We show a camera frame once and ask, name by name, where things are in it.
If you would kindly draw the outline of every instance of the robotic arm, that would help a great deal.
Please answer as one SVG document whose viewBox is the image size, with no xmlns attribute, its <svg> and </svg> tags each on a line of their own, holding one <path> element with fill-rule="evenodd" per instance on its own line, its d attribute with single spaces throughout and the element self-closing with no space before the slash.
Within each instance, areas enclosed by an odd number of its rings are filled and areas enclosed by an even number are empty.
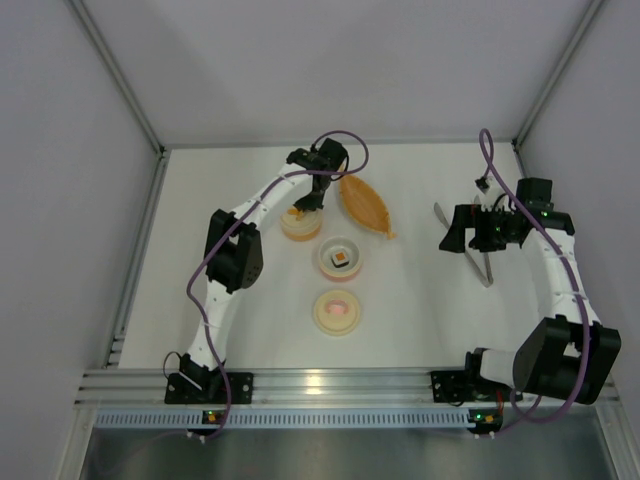
<svg viewBox="0 0 640 480">
<path fill-rule="evenodd" d="M 262 272 L 260 231 L 271 227 L 292 204 L 301 212 L 323 208 L 331 178 L 316 174 L 292 175 L 294 172 L 301 171 L 301 167 L 314 172 L 335 172 L 347 159 L 348 153 L 342 144 L 330 138 L 318 150 L 299 148 L 289 154 L 276 177 L 255 196 L 231 212 L 218 210 L 213 214 L 205 257 L 237 219 L 253 209 L 207 264 L 204 308 L 209 323 L 201 322 L 188 352 L 180 358 L 179 372 L 169 377 L 165 403 L 213 403 L 222 379 L 209 340 L 224 362 L 227 337 L 243 290 L 252 286 Z"/>
<path fill-rule="evenodd" d="M 522 179 L 516 197 L 560 246 L 575 274 L 579 292 L 573 291 L 561 257 L 545 237 L 522 212 L 505 207 L 505 192 L 495 180 L 487 177 L 476 183 L 484 194 L 482 203 L 456 206 L 440 250 L 464 252 L 467 228 L 475 230 L 469 246 L 481 252 L 504 250 L 508 243 L 518 243 L 529 263 L 542 320 L 517 351 L 478 348 L 468 353 L 470 383 L 488 380 L 521 392 L 567 399 L 576 384 L 582 355 L 583 326 L 575 298 L 578 294 L 586 307 L 591 342 L 587 372 L 576 401 L 593 403 L 620 351 L 620 335 L 601 325 L 584 294 L 573 250 L 573 223 L 566 213 L 553 210 L 552 182 Z"/>
</svg>

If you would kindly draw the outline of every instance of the ribbed metal strip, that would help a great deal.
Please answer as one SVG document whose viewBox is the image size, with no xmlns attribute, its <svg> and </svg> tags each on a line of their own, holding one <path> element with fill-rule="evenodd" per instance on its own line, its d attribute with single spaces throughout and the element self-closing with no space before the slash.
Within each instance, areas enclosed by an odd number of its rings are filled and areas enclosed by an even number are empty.
<svg viewBox="0 0 640 480">
<path fill-rule="evenodd" d="M 105 409 L 96 428 L 192 429 L 217 428 L 203 424 L 203 410 Z M 469 410 L 451 409 L 265 409 L 232 411 L 225 428 L 467 428 Z"/>
</svg>

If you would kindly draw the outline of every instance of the gray wall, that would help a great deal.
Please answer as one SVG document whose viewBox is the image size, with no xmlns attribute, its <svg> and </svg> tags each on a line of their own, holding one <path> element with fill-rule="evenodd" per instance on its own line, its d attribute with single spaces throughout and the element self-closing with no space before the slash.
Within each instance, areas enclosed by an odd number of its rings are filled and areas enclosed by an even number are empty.
<svg viewBox="0 0 640 480">
<path fill-rule="evenodd" d="M 587 0 L 86 0 L 167 144 L 511 139 Z"/>
<path fill-rule="evenodd" d="M 0 14 L 0 476 L 53 475 L 154 157 L 62 1 Z"/>
<path fill-rule="evenodd" d="M 523 158 L 571 213 L 589 297 L 623 347 L 614 377 L 640 436 L 640 2 L 608 2 Z"/>
</svg>

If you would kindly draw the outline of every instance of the metal frame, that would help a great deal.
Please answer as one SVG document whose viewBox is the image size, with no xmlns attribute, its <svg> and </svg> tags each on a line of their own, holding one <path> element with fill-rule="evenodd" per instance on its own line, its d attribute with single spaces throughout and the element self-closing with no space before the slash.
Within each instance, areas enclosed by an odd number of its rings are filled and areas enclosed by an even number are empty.
<svg viewBox="0 0 640 480">
<path fill-rule="evenodd" d="M 114 318 L 113 336 L 105 348 L 103 370 L 87 371 L 82 379 L 75 405 L 75 419 L 68 437 L 57 478 L 78 478 L 82 469 L 91 431 L 98 413 L 105 408 L 125 411 L 145 408 L 153 411 L 172 409 L 164 405 L 165 378 L 160 370 L 118 370 L 117 363 L 126 333 L 136 287 L 149 239 L 153 217 L 162 190 L 166 173 L 168 152 L 156 135 L 147 115 L 140 105 L 130 83 L 126 80 L 116 58 L 108 47 L 95 20 L 83 0 L 64 0 L 78 21 L 96 54 L 103 62 L 116 89 L 131 110 L 131 113 L 158 155 L 158 166 L 149 192 L 145 211 L 138 227 L 136 242 L 130 259 L 128 275 L 123 285 L 121 301 Z M 525 116 L 512 145 L 523 176 L 526 167 L 519 150 L 536 124 L 544 107 L 550 101 L 560 79 L 569 68 L 575 53 L 584 42 L 587 33 L 603 10 L 606 0 L 591 0 L 585 8 L 568 43 L 558 57 L 554 68 L 540 89 L 536 100 Z M 466 139 L 453 139 L 464 142 Z M 354 411 L 384 408 L 385 411 L 403 409 L 429 409 L 446 412 L 452 407 L 434 404 L 429 369 L 346 369 L 346 370 L 257 370 L 254 372 L 254 403 L 234 407 L 244 415 L 262 415 L 274 409 L 309 410 L 351 409 Z M 532 398 L 525 398 L 524 406 Z M 561 402 L 545 400 L 544 406 L 557 406 Z M 491 407 L 492 404 L 474 404 L 474 407 Z M 612 382 L 605 385 L 596 407 L 607 447 L 620 478 L 640 478 L 640 455 L 638 446 L 619 402 Z"/>
</svg>

